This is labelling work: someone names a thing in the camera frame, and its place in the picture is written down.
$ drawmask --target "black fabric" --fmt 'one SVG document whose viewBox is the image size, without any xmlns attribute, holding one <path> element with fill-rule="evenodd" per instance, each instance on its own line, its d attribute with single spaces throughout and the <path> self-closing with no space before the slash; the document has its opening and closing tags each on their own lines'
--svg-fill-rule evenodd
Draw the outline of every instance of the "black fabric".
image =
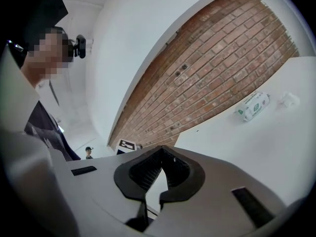
<svg viewBox="0 0 316 237">
<path fill-rule="evenodd" d="M 80 160 L 80 157 L 70 148 L 57 122 L 52 121 L 44 106 L 38 102 L 26 124 L 27 134 L 42 140 L 48 148 L 61 151 L 66 161 Z"/>
</svg>

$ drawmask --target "white tabletop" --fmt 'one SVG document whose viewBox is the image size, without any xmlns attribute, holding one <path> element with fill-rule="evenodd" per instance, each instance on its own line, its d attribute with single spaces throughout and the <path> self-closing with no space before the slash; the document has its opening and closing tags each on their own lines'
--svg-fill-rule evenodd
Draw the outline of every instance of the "white tabletop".
<svg viewBox="0 0 316 237">
<path fill-rule="evenodd" d="M 316 57 L 290 58 L 258 88 L 270 104 L 241 121 L 232 106 L 180 134 L 176 147 L 229 161 L 272 189 L 285 204 L 308 194 L 316 176 Z M 285 92 L 299 106 L 278 105 Z"/>
</svg>

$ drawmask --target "black slot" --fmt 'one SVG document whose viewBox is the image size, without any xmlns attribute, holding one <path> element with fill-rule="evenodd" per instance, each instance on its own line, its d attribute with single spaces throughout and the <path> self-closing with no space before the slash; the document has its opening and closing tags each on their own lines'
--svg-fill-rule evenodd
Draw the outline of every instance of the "black slot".
<svg viewBox="0 0 316 237">
<path fill-rule="evenodd" d="M 97 170 L 96 167 L 88 166 L 88 167 L 84 167 L 84 168 L 73 169 L 71 172 L 73 173 L 74 176 L 79 176 L 79 175 L 82 175 L 82 174 L 86 174 L 86 173 L 92 172 L 94 170 Z"/>
<path fill-rule="evenodd" d="M 274 218 L 272 213 L 247 188 L 236 189 L 232 193 L 257 228 Z"/>
</svg>

